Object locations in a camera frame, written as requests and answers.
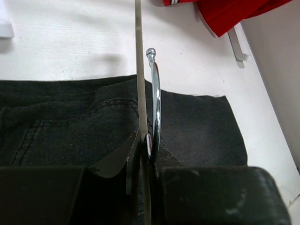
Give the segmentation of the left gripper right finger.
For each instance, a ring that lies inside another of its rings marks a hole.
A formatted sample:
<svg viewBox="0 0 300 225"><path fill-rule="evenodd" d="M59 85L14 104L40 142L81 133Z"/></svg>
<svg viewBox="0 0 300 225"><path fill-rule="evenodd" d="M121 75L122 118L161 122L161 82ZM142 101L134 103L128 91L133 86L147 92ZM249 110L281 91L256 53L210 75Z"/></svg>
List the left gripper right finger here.
<svg viewBox="0 0 300 225"><path fill-rule="evenodd" d="M150 210L152 225L186 222L186 187L183 164L163 148L150 163Z"/></svg>

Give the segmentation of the black denim trousers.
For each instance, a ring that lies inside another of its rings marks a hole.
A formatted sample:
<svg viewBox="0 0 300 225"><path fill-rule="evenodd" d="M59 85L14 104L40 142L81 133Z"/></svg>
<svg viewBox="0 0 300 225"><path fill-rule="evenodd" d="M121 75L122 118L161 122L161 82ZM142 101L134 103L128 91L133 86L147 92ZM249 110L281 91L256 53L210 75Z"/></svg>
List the black denim trousers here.
<svg viewBox="0 0 300 225"><path fill-rule="evenodd" d="M162 166L246 166L225 96L162 97ZM135 75L82 81L1 81L1 166L90 166L139 128Z"/></svg>

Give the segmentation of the grey metal trouser hanger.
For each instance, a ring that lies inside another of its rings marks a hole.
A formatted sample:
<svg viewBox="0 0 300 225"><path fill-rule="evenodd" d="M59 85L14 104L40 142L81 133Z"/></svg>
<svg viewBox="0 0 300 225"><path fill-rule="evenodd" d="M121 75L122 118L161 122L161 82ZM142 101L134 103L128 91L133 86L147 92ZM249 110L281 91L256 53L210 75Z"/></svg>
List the grey metal trouser hanger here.
<svg viewBox="0 0 300 225"><path fill-rule="evenodd" d="M160 139L161 139L161 87L158 65L155 61L156 50L149 48L146 57L151 71L152 83L152 134L148 132L148 117L146 106L146 89L143 60L143 30L141 1L135 1L135 52L136 52L136 75L139 111L139 130L141 132L141 166L142 166L142 189L144 220L146 225L157 223L156 215L156 168Z"/></svg>

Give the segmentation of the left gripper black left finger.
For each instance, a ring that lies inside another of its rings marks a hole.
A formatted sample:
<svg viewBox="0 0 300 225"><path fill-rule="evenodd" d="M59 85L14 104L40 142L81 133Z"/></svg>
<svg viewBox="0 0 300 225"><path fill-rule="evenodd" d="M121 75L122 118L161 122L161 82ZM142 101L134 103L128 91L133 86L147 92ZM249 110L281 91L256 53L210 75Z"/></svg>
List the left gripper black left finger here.
<svg viewBox="0 0 300 225"><path fill-rule="evenodd" d="M141 133L133 132L89 166L78 187L71 225L131 225L137 217Z"/></svg>

